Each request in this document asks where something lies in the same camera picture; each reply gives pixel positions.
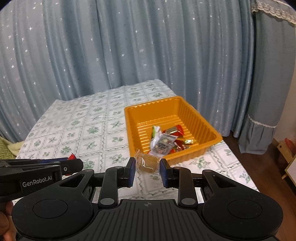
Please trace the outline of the left hand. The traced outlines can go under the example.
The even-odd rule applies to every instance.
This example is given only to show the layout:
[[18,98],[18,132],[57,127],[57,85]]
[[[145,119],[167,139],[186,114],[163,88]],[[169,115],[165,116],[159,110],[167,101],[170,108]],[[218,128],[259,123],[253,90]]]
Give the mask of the left hand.
[[16,241],[16,228],[11,218],[13,206],[13,202],[9,201],[5,204],[5,211],[1,211],[0,235],[3,241]]

